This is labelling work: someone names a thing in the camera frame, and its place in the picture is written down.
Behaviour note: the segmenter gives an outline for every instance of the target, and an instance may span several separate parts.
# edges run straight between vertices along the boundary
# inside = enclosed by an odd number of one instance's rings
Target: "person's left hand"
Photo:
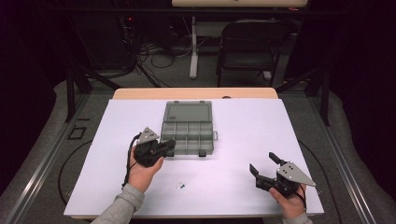
[[[136,189],[142,191],[143,193],[149,188],[151,184],[152,177],[161,169],[163,166],[163,157],[160,157],[157,162],[151,167],[144,167],[140,165],[134,159],[134,150],[131,150],[130,164],[134,164],[129,173],[128,184],[135,187]]]

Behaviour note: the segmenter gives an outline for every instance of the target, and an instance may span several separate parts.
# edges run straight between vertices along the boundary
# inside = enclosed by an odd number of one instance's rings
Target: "gray carpet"
[[[156,55],[154,62],[166,65],[169,60],[167,56]],[[287,53],[281,59],[283,64],[286,63]],[[179,57],[167,68],[155,68],[150,63],[150,60],[145,61],[147,67],[152,70],[155,76],[171,87],[215,87],[217,77],[215,73],[215,65],[217,56],[210,54],[203,54],[199,58],[198,78],[195,80],[189,79],[190,58]],[[278,70],[279,75],[276,77],[275,86],[282,83],[282,74],[285,67],[281,66]],[[238,73],[225,73],[224,86],[263,86],[267,85],[268,81],[256,74],[241,76]],[[125,77],[118,77],[113,79],[115,82],[124,87],[146,88],[152,87],[148,80],[141,74],[133,72]],[[102,83],[92,80],[94,92],[87,98],[86,102],[82,104],[81,112],[75,122],[71,123],[71,127],[75,127],[73,132],[67,132],[65,139],[62,141],[59,152],[53,158],[53,164],[50,166],[50,171],[43,177],[43,184],[39,186],[37,194],[32,196],[30,203],[26,204],[24,213],[17,218],[21,223],[86,223],[84,220],[75,220],[70,217],[64,217],[64,203],[58,193],[58,174],[62,164],[69,155],[81,144],[92,140],[100,119],[106,109],[108,99],[111,98],[113,91]],[[318,118],[318,112],[315,108],[316,99],[305,98],[301,94],[301,87],[295,87],[291,92],[280,94],[279,97],[284,101],[285,106],[290,115],[290,120],[298,139],[307,145],[318,158],[320,164],[324,167],[328,183],[322,173],[317,161],[311,153],[301,146],[304,157],[307,161],[308,168],[314,180],[318,183],[322,193],[319,198],[323,204],[325,214],[312,217],[314,223],[338,223],[338,214],[335,209],[339,207],[340,216],[343,223],[363,223],[359,210],[356,209],[349,189],[346,187],[345,180],[340,175],[340,171],[334,163],[334,156],[332,148],[333,143],[329,140],[326,129],[321,125],[321,120]],[[26,159],[25,164],[15,176],[5,193],[0,198],[1,216],[0,223],[6,223],[9,215],[13,215],[17,209],[16,205],[20,204],[19,199],[23,194],[29,180],[34,176],[37,167],[45,156],[52,150],[59,133],[64,127],[64,119],[66,117],[65,104],[65,84],[60,84],[56,89],[58,95],[57,104],[52,112],[48,124],[46,125],[40,138],[37,140],[34,148]],[[79,98],[85,99],[83,95],[78,94]],[[396,223],[396,206],[395,202],[375,183],[370,173],[367,171],[364,164],[359,159],[356,151],[351,143],[350,132],[347,124],[347,119],[342,109],[342,104],[339,99],[331,94],[330,103],[330,123],[329,130],[333,133],[337,140],[338,146],[342,149],[344,156],[351,167],[352,173],[357,182],[361,186],[361,191],[365,196],[366,202],[369,205],[371,212],[376,220],[376,223]],[[79,135],[85,130],[81,139]],[[64,167],[62,175],[62,194],[66,198],[66,194],[76,184],[82,163],[84,162],[89,145],[78,150],[68,161]],[[134,223],[149,223],[147,220],[135,220]],[[257,219],[240,219],[240,220],[178,220],[167,221],[167,223],[257,223]],[[280,223],[280,217],[265,217],[264,223]]]

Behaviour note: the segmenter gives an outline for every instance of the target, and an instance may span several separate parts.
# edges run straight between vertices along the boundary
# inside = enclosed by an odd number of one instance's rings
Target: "person's right hand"
[[[306,185],[302,184],[301,186],[301,188],[297,189],[297,193],[304,197]],[[270,188],[269,192],[271,196],[282,207],[283,218],[294,218],[305,213],[303,201],[295,194],[291,194],[288,198],[285,198],[281,193],[279,193],[279,191],[274,188]]]

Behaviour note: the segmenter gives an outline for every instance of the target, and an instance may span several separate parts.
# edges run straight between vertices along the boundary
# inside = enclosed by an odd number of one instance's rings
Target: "desk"
[[[223,96],[233,98],[221,99]],[[165,104],[170,99],[210,100],[214,131],[219,133],[219,140],[215,141],[213,155],[205,158],[166,158],[134,217],[280,215],[280,208],[271,196],[256,189],[248,165],[254,164],[262,175],[275,177],[278,165],[268,158],[268,152],[273,151],[281,159],[292,159],[308,175],[309,171],[286,109],[270,88],[117,90],[107,106],[64,214],[97,217],[113,202],[121,191],[132,137],[146,126],[161,133]],[[179,183],[185,188],[178,188]],[[308,187],[306,195],[307,213],[322,214],[315,189]]]
[[[306,7],[307,0],[173,0],[173,7]],[[219,25],[209,26],[214,33],[211,36],[220,36],[222,28],[226,23],[220,22]],[[197,36],[205,34],[206,31],[197,31],[197,21],[192,17],[191,22],[191,66],[190,78],[197,78],[198,49]]]

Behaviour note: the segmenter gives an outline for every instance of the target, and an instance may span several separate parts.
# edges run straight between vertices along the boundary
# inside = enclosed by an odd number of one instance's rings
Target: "black chair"
[[[221,70],[264,71],[271,73],[273,85],[283,43],[295,31],[290,23],[278,20],[239,20],[224,27],[216,74]]]

